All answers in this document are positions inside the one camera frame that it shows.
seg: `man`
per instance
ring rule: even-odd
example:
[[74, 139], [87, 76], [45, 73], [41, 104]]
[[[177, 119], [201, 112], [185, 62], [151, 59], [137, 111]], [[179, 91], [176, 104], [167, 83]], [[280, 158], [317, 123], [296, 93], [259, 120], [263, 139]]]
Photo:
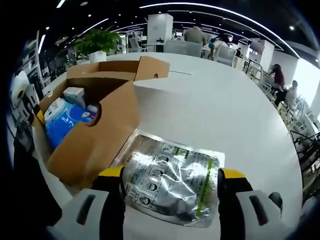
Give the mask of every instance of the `man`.
[[275, 64], [273, 66], [272, 71], [269, 73], [269, 76], [271, 76], [272, 74], [274, 74], [274, 83], [278, 84], [283, 89], [285, 86], [285, 77], [279, 64]]
[[185, 31], [183, 37], [186, 42], [198, 43], [203, 46], [207, 43], [206, 34], [202, 32], [198, 26], [194, 26]]
[[292, 87], [290, 87], [288, 91], [284, 90], [284, 91], [277, 92], [276, 100], [274, 101], [274, 104], [276, 106], [279, 106], [280, 102], [285, 101], [288, 107], [293, 108], [295, 106], [295, 102], [297, 99], [297, 87], [298, 87], [297, 81], [293, 80]]
[[235, 56], [241, 58], [241, 47], [236, 50]]
[[227, 35], [225, 35], [225, 34], [219, 35], [218, 40], [216, 40], [212, 44], [210, 44], [210, 54], [208, 57], [212, 58], [214, 56], [214, 51], [218, 47], [220, 47], [220, 46], [228, 47], [228, 43], [229, 43], [229, 38]]

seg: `green stripe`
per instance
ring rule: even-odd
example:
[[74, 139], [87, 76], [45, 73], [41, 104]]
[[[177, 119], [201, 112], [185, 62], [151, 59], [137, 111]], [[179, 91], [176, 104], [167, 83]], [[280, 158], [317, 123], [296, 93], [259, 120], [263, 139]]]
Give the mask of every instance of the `green stripe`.
[[203, 207], [203, 204], [204, 204], [204, 198], [205, 198], [205, 194], [206, 194], [206, 190], [208, 188], [208, 182], [209, 182], [209, 179], [210, 179], [210, 172], [211, 172], [211, 167], [212, 167], [212, 164], [214, 162], [214, 160], [212, 158], [210, 158], [209, 160], [209, 163], [208, 163], [208, 172], [206, 174], [206, 177], [205, 177], [205, 182], [202, 186], [202, 189], [201, 189], [201, 197], [200, 197], [200, 201], [199, 201], [199, 204], [198, 204], [198, 209], [196, 210], [196, 213], [195, 213], [195, 216], [196, 217], [200, 217], [201, 215], [201, 210], [202, 210], [202, 207]]

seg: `black ceiling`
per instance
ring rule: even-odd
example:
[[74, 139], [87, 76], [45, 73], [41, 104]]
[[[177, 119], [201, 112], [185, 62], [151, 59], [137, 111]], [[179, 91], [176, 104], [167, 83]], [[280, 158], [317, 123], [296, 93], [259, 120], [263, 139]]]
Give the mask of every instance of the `black ceiling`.
[[[318, 51], [319, 45], [315, 36], [319, 36], [319, 32], [317, 32], [320, 29], [319, 21], [316, 21], [317, 13], [306, 8], [308, 5], [306, 1], [303, 5], [288, 0], [192, 0], [189, 2], [221, 7], [242, 14], [264, 25], [283, 40], [296, 42]], [[88, 2], [88, 4], [80, 6], [82, 2]], [[55, 46], [55, 42], [63, 37], [68, 37], [65, 39], [65, 43], [67, 43], [84, 30], [106, 18], [109, 18], [109, 20], [96, 28], [112, 26], [114, 30], [118, 27], [130, 26], [132, 23], [133, 25], [146, 23], [145, 18], [148, 18], [148, 15], [157, 14], [159, 11], [162, 13], [170, 11], [168, 13], [173, 16], [175, 22], [196, 22], [220, 27], [248, 38], [261, 37], [256, 32], [258, 31], [265, 35], [267, 39], [279, 44], [286, 53], [294, 56], [288, 47], [267, 30], [243, 17], [222, 10], [196, 5], [162, 5], [139, 8], [140, 6], [169, 2], [169, 0], [66, 0], [61, 8], [56, 8], [58, 5], [56, 3], [55, 6], [52, 6], [53, 13], [49, 22], [41, 23], [40, 34], [46, 34], [43, 49], [63, 48], [64, 44]], [[183, 26], [192, 27], [192, 24], [184, 24]], [[295, 30], [291, 31], [289, 26], [295, 26]], [[182, 28], [182, 26], [176, 23], [174, 28]]]

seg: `chair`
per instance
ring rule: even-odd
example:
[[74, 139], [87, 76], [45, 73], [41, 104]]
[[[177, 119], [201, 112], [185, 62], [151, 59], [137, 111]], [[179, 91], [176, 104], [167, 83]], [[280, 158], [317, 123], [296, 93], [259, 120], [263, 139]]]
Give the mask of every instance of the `chair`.
[[202, 45], [196, 42], [167, 40], [164, 45], [164, 52], [200, 58]]
[[227, 46], [219, 46], [217, 50], [215, 51], [215, 54], [213, 56], [213, 60], [228, 65], [230, 67], [234, 66], [234, 60], [236, 57], [236, 50], [227, 47]]
[[134, 37], [129, 38], [131, 48], [129, 48], [130, 53], [140, 53], [140, 52], [147, 52], [149, 49], [148, 47], [142, 48], [139, 46], [138, 40]]

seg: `round white table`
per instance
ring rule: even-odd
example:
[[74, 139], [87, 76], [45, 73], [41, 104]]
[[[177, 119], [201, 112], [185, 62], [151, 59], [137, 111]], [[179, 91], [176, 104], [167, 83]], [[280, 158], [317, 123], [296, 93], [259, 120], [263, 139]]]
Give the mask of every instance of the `round white table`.
[[[299, 221], [302, 177], [290, 134], [263, 92], [240, 70], [187, 55], [138, 52], [107, 57], [150, 56], [170, 63], [168, 78], [135, 82], [139, 129], [161, 138], [225, 154], [225, 168], [243, 172], [252, 187], [281, 194], [282, 220]], [[125, 240], [219, 240], [216, 212], [208, 228], [161, 221], [129, 206]]]

